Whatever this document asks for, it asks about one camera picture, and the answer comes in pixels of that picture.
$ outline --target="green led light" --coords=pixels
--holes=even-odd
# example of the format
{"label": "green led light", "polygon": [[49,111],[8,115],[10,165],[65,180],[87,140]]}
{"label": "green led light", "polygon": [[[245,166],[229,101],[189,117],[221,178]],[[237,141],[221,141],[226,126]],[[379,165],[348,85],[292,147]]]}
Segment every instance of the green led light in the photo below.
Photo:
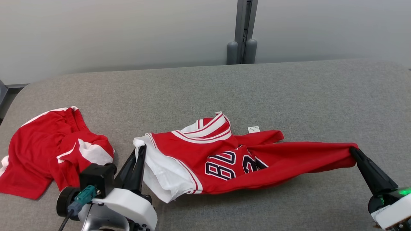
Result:
{"label": "green led light", "polygon": [[398,191],[398,193],[403,195],[403,196],[406,196],[408,194],[411,194],[411,188],[400,190],[400,191]]}

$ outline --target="gray fabric surface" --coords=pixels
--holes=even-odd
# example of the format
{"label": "gray fabric surface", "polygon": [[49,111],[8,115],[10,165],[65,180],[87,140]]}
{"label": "gray fabric surface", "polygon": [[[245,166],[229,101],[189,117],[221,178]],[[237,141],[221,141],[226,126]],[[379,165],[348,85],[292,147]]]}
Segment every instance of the gray fabric surface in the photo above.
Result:
{"label": "gray fabric surface", "polygon": [[[285,141],[356,142],[391,178],[410,186],[411,80],[375,60],[101,72],[57,77],[24,88],[0,126],[0,157],[14,132],[45,111],[77,106],[89,129],[108,136],[121,167],[132,139],[181,129],[223,111],[234,134],[279,129]],[[58,189],[38,201],[0,194],[0,230],[57,230]],[[158,229],[376,230],[371,194],[356,167],[299,176],[279,187],[222,195],[155,196]],[[65,230],[80,230],[69,221]]]}

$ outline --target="teal connector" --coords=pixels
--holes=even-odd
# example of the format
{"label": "teal connector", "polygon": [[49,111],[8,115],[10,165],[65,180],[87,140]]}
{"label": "teal connector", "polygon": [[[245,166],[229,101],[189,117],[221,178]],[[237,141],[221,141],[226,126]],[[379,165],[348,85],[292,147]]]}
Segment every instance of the teal connector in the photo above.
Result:
{"label": "teal connector", "polygon": [[94,186],[89,185],[83,191],[81,191],[76,198],[74,198],[74,201],[79,202],[83,206],[93,200],[97,195],[97,190]]}
{"label": "teal connector", "polygon": [[71,216],[77,216],[83,206],[93,200],[96,195],[96,188],[92,185],[87,186],[74,198],[74,202],[67,207],[67,211],[71,214]]}

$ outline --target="red shorts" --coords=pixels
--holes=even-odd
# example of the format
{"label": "red shorts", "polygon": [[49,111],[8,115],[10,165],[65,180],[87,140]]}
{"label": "red shorts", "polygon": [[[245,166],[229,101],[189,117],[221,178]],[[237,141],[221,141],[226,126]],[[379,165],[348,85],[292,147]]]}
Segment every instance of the red shorts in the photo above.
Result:
{"label": "red shorts", "polygon": [[0,192],[38,199],[52,180],[60,190],[78,187],[81,171],[113,157],[107,137],[90,132],[78,108],[48,111],[13,135],[0,168]]}

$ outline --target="clothing tag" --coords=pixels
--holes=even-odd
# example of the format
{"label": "clothing tag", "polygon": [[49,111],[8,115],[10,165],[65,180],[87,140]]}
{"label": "clothing tag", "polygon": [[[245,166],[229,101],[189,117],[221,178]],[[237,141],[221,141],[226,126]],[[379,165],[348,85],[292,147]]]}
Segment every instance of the clothing tag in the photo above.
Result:
{"label": "clothing tag", "polygon": [[375,222],[377,222],[375,220],[375,217],[377,216],[377,214],[381,213],[382,211],[384,211],[385,209],[387,209],[390,205],[385,206],[384,208],[380,208],[377,211],[371,213],[372,218],[374,219]]}
{"label": "clothing tag", "polygon": [[260,128],[258,126],[248,127],[248,133],[255,133],[259,131],[260,131]]}

